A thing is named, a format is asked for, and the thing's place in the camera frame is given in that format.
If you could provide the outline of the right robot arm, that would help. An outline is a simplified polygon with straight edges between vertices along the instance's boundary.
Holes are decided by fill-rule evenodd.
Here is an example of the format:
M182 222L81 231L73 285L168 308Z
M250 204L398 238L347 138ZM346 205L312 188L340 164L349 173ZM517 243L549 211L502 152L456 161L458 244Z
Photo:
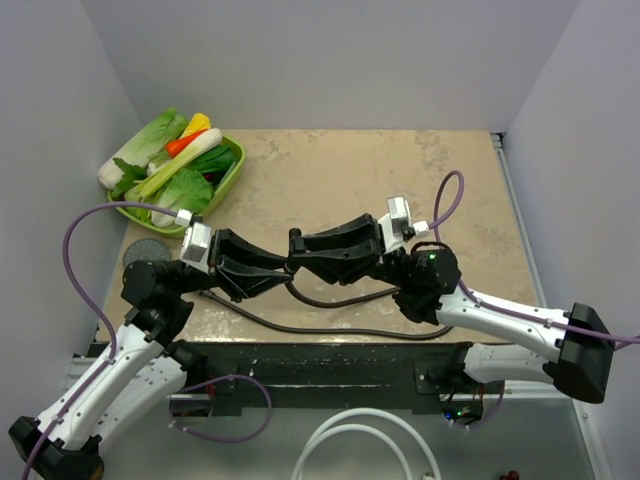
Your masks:
M479 331L504 340L501 348L473 344L445 369L448 386L469 392L478 383L549 383L591 404L605 399L614 354L597 312L576 303L570 311L534 308L467 294L454 252L427 240L426 222L364 214L340 227L305 235L289 231L286 268L305 268L328 284L370 277L397 287L393 299L414 323Z

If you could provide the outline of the grey shower head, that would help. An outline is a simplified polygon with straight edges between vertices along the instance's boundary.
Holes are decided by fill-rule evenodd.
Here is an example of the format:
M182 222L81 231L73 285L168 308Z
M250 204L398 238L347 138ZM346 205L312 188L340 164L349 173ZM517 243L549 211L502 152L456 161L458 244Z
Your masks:
M131 243L124 251L122 263L124 267L135 261L169 261L169 248L160 240L143 238Z

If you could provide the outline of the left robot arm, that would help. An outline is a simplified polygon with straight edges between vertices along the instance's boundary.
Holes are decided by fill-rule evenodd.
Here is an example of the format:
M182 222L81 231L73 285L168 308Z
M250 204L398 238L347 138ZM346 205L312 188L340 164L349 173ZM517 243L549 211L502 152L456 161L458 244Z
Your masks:
M206 356L178 337L194 308L183 294L220 287L235 301L253 298L290 281L286 264L229 229L202 225L187 229L178 259L130 263L121 296L131 309L104 352L55 404L10 427L22 476L101 478L102 451L136 415L206 383Z

